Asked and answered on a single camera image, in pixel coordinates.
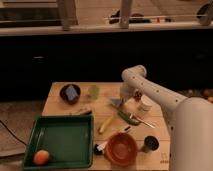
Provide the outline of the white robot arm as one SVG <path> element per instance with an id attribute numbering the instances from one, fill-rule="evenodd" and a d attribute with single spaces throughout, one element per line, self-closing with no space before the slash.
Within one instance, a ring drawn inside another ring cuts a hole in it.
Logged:
<path id="1" fill-rule="evenodd" d="M 125 69 L 120 93 L 127 100 L 138 89 L 172 112 L 169 171 L 213 171 L 213 104 L 153 83 L 146 74 L 143 65 Z"/>

